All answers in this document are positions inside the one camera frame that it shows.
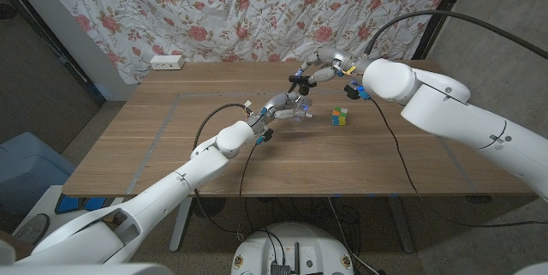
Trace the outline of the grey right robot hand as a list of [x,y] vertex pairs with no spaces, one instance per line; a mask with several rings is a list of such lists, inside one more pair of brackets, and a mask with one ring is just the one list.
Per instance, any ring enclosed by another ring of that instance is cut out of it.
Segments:
[[[335,48],[319,48],[314,51],[299,67],[292,79],[297,83],[312,85],[319,82],[327,82],[340,75],[363,75],[372,60],[366,57],[356,57],[346,51]],[[305,76],[304,72],[312,65],[324,65],[311,76]]]

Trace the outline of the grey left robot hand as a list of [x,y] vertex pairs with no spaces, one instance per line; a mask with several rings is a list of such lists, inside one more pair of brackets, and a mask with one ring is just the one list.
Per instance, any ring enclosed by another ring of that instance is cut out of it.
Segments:
[[253,129],[266,126],[274,120],[311,118],[312,100],[299,93],[280,93],[271,98],[257,113],[253,113],[247,124]]

